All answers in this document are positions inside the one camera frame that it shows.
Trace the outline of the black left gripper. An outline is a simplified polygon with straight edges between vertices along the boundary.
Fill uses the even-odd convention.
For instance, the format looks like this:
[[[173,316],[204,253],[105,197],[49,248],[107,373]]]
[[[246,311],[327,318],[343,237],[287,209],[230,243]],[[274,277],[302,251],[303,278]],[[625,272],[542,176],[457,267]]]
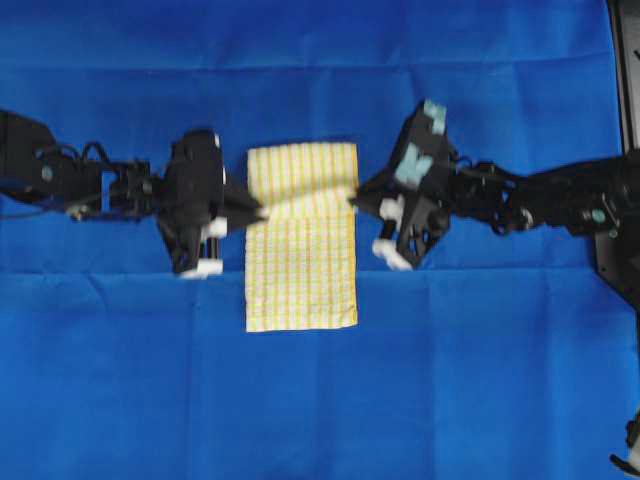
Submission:
[[[224,164],[219,137],[210,129],[190,130],[173,143],[171,158],[162,179],[157,227],[171,260],[172,271],[181,278],[208,278],[222,272],[218,258],[203,257],[202,245],[212,238],[210,226],[219,207],[228,234],[245,230],[268,219],[261,204],[235,180],[224,185]]]

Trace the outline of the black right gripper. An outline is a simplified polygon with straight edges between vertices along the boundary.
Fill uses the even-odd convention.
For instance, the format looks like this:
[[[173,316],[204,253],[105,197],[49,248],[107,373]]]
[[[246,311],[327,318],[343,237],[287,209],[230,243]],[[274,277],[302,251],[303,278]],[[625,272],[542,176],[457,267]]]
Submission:
[[[360,185],[348,202],[378,213],[383,230],[372,251],[392,270],[413,270],[448,232],[449,180],[457,151],[447,108],[425,99],[403,124],[389,167]]]

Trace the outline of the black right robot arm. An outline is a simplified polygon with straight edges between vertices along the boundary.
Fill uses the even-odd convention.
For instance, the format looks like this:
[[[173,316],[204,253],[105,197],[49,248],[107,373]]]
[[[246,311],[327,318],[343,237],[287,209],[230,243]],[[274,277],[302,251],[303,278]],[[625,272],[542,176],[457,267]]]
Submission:
[[[389,162],[349,202],[383,224],[374,254],[394,270],[414,270],[453,217],[498,236],[542,225],[574,236],[620,228],[639,213],[639,151],[517,175],[460,154],[448,138],[446,107],[424,99],[404,121]]]

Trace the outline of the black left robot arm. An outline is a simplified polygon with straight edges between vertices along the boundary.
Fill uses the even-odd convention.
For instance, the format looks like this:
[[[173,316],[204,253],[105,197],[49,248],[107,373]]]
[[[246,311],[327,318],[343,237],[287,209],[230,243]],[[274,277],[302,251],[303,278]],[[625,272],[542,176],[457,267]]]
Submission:
[[[37,213],[76,222],[152,217],[173,274],[185,279],[221,274],[220,240],[266,218],[262,204],[228,173],[211,129],[192,129],[173,142],[158,174],[144,160],[111,160],[97,141],[76,150],[46,124],[4,110],[1,192]]]

